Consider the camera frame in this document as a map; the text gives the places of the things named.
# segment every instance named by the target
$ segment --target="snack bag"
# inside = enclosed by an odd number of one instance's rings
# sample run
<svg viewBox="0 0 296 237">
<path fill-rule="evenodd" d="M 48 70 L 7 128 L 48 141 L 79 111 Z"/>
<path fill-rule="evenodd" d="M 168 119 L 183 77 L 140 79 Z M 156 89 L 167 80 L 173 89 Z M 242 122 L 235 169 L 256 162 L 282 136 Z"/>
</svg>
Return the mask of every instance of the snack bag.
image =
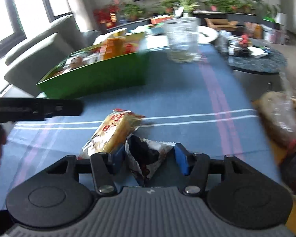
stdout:
<svg viewBox="0 0 296 237">
<path fill-rule="evenodd" d="M 142 118 L 144 116 L 131 111 L 113 110 L 82 148 L 78 158 L 87 159 L 98 152 L 112 152 L 120 144 L 125 143 L 127 136 L 140 125 Z"/>
<path fill-rule="evenodd" d="M 124 37 L 108 38 L 102 42 L 99 60 L 107 60 L 124 54 Z"/>
<path fill-rule="evenodd" d="M 173 149 L 173 142 L 151 141 L 130 135 L 125 144 L 128 167 L 138 184 L 144 187 Z"/>
</svg>

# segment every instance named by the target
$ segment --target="blue gripper pad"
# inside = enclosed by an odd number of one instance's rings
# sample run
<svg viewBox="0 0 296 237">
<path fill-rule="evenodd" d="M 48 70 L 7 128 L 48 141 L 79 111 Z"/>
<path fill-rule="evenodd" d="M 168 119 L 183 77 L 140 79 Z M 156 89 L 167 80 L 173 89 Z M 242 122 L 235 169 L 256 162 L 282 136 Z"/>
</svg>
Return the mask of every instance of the blue gripper pad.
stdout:
<svg viewBox="0 0 296 237">
<path fill-rule="evenodd" d="M 117 174 L 125 158 L 125 145 L 119 146 L 109 153 L 107 169 L 110 174 Z"/>
<path fill-rule="evenodd" d="M 185 176 L 189 175 L 195 164 L 194 155 L 185 149 L 181 143 L 176 143 L 174 145 L 174 154 L 181 173 Z"/>
</svg>

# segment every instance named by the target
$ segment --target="white stripe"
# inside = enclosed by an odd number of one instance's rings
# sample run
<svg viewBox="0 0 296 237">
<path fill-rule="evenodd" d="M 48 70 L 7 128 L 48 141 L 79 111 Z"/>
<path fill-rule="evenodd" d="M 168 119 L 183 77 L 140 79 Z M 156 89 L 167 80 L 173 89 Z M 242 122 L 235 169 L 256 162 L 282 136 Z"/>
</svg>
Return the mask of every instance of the white stripe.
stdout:
<svg viewBox="0 0 296 237">
<path fill-rule="evenodd" d="M 177 123 L 160 123 L 160 124 L 152 124 L 152 125 L 141 125 L 140 127 L 152 127 L 152 126 L 174 126 L 174 125 L 187 125 L 187 124 L 200 124 L 200 123 L 214 123 L 220 121 L 229 121 L 236 119 L 247 119 L 247 118 L 257 118 L 256 115 L 248 115 L 242 117 L 235 118 L 222 118 L 222 119 L 213 119 L 213 120 L 203 120 L 203 121 L 188 121 L 188 122 L 177 122 Z"/>
<path fill-rule="evenodd" d="M 189 117 L 201 117 L 201 116 L 214 116 L 220 114 L 236 113 L 243 111 L 255 111 L 254 109 L 242 109 L 235 111 L 224 111 L 217 113 L 205 113 L 205 114 L 190 114 L 190 115 L 179 115 L 179 116 L 168 116 L 168 117 L 151 117 L 143 118 L 143 120 L 152 120 L 152 119 L 178 119 L 178 118 L 189 118 Z M 65 122 L 65 123 L 18 123 L 17 126 L 47 126 L 47 125 L 80 125 L 80 124 L 95 124 L 102 123 L 103 121 L 85 121 L 85 122 Z"/>
<path fill-rule="evenodd" d="M 87 129 L 97 129 L 97 127 L 14 127 L 15 129 L 22 130 L 87 130 Z"/>
<path fill-rule="evenodd" d="M 177 123 L 160 123 L 160 124 L 151 124 L 151 125 L 141 125 L 140 127 L 152 127 L 152 126 L 173 126 L 173 125 L 187 125 L 187 124 L 200 124 L 200 123 L 214 123 L 220 121 L 229 121 L 229 120 L 237 120 L 237 119 L 247 119 L 247 118 L 258 118 L 256 115 L 248 115 L 241 116 L 235 118 L 222 118 L 222 119 L 214 119 L 214 120 L 203 120 L 203 121 L 188 121 L 188 122 L 177 122 Z M 88 130 L 88 129 L 97 129 L 98 127 L 15 127 L 15 129 L 22 130 Z"/>
</svg>

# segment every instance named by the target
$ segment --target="gray sofa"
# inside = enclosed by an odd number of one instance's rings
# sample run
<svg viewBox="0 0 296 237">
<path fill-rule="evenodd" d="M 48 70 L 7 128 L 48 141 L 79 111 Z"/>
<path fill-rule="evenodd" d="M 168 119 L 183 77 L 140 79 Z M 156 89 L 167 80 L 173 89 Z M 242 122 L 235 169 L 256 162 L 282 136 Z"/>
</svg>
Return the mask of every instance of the gray sofa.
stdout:
<svg viewBox="0 0 296 237">
<path fill-rule="evenodd" d="M 26 39 L 5 56 L 9 67 L 4 79 L 25 92 L 37 96 L 36 83 L 70 53 L 91 46 L 100 31 L 80 32 L 73 15 L 51 23 L 48 29 Z"/>
</svg>

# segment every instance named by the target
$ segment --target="yellow object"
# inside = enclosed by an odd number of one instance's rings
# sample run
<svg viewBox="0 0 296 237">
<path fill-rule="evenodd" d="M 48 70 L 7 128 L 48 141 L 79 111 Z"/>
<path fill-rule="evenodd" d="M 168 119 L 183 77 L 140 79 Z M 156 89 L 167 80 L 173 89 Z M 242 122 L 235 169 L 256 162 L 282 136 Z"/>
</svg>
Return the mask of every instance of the yellow object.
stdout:
<svg viewBox="0 0 296 237">
<path fill-rule="evenodd" d="M 255 39 L 262 39 L 263 38 L 263 28 L 261 25 L 257 25 L 254 30 L 253 38 Z"/>
<path fill-rule="evenodd" d="M 126 137 L 140 125 L 142 118 L 144 116 L 131 111 L 115 109 L 84 146 L 81 157 L 87 158 L 98 152 L 110 153 L 126 142 Z"/>
<path fill-rule="evenodd" d="M 102 42 L 99 60 L 107 60 L 124 54 L 125 38 L 108 38 Z"/>
<path fill-rule="evenodd" d="M 125 36 L 126 42 L 139 42 L 146 37 L 146 32 L 127 33 Z"/>
<path fill-rule="evenodd" d="M 126 33 L 127 33 L 127 28 L 120 28 L 112 32 L 113 37 L 122 37 L 126 35 Z"/>
</svg>

